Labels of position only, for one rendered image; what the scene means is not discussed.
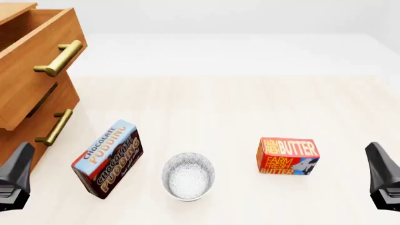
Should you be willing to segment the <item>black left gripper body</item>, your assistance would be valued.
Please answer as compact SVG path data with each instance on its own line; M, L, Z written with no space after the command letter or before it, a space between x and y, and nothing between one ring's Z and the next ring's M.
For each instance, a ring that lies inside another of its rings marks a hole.
M12 184L0 180L0 211L23 209L30 197L30 185Z

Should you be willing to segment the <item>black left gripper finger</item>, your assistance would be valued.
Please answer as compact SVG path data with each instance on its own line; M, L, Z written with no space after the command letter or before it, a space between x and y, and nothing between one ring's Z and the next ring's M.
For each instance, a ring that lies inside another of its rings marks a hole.
M14 186L30 191L30 169L35 148L29 142L22 142L11 157L0 166L0 186Z

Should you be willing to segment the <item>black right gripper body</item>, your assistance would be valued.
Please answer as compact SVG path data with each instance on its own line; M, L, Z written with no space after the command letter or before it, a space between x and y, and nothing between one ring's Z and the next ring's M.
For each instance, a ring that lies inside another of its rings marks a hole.
M383 189L378 189L370 197L377 209L400 211L400 197L392 197Z

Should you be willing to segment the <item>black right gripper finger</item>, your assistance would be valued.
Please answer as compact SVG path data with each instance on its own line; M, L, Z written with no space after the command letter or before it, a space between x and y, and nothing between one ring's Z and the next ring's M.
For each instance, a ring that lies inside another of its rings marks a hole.
M370 171L370 193L378 189L400 189L400 166L389 157L378 142L365 147Z

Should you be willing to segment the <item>closed wooden drawer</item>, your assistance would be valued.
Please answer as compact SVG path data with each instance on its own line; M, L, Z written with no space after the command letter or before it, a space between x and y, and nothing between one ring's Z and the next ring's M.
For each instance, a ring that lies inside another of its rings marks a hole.
M79 96L67 73L57 79L57 87L49 94L36 112L24 119L16 129L7 131L0 129L0 166L11 157L23 142L29 142L34 148L31 169L44 155L49 146L34 142L35 138L46 137L57 122L54 113L62 113L66 109L73 110L79 102Z

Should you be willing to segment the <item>open wooden drawer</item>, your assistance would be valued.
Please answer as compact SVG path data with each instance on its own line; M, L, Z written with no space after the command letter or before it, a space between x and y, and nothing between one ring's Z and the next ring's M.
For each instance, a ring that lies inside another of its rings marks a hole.
M49 66L72 43L87 47L73 8L29 9L0 24L0 129L12 131L57 81Z

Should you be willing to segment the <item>wooden cabinet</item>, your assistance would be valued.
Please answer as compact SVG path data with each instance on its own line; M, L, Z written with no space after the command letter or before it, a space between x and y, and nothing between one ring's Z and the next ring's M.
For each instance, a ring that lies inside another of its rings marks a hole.
M28 11L29 9L38 9L37 3L35 2L0 2L0 24L8 22L12 20L16 16ZM81 48L81 50L71 59L71 61L59 72L59 74L55 78L59 78L62 74L67 73L68 67L72 65L72 63L79 57L79 55L85 50L85 48ZM57 81L53 84L52 87L48 90L48 92L42 97L42 99L32 108L32 110L27 114L26 118L30 118L36 110L41 106L41 104L46 100L49 94L51 94L54 89L57 87Z

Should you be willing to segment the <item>grey patterned bowl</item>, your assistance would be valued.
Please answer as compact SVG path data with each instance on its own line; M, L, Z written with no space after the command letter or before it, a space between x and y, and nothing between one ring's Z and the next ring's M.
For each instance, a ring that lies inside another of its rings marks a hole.
M165 163L161 181L173 198L193 202L210 191L215 181L215 169L212 162L199 153L179 153Z

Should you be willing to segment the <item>chocolate pudding box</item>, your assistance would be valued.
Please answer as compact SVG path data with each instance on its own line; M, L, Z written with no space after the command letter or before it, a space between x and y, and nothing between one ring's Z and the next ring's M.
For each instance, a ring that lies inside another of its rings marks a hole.
M71 168L89 193L105 199L143 153L137 127L120 119Z

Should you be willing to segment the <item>red butter box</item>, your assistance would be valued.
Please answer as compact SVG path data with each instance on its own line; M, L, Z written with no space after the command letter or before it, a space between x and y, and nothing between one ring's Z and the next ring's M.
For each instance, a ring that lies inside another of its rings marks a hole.
M311 139L262 137L257 149L261 174L308 176L320 159Z

